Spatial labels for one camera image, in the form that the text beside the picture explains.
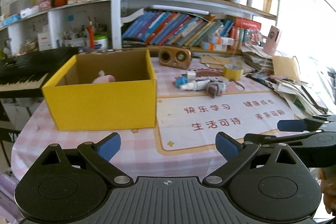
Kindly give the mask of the person's right hand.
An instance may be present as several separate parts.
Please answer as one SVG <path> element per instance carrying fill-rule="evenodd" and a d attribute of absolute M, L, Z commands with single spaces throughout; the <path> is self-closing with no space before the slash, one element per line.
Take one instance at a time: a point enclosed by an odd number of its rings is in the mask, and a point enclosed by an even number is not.
<path fill-rule="evenodd" d="M 323 193 L 323 202 L 328 214 L 335 216 L 335 175 L 326 177 L 322 168 L 318 170 L 319 179 L 321 180 L 321 191 Z"/>

